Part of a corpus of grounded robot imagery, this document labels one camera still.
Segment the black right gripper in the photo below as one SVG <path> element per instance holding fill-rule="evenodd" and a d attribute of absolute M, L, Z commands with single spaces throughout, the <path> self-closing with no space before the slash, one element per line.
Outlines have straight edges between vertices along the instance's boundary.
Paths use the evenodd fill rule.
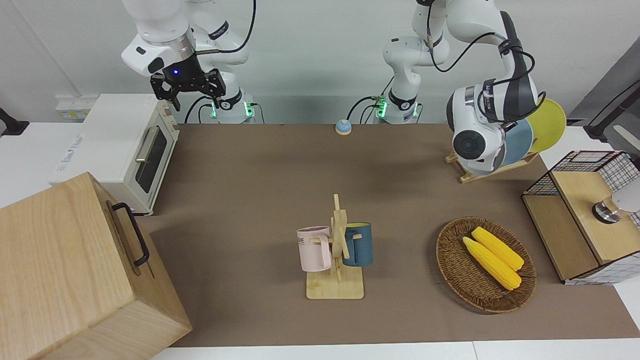
<path fill-rule="evenodd" d="M 221 108 L 221 102 L 227 93 L 226 83 L 219 68 L 209 71 L 202 69 L 197 54 L 192 54 L 154 73 L 150 77 L 150 85 L 156 96 L 167 96 L 167 101 L 174 109 L 181 111 L 180 92 L 200 92 L 211 97 L 212 106 Z"/>

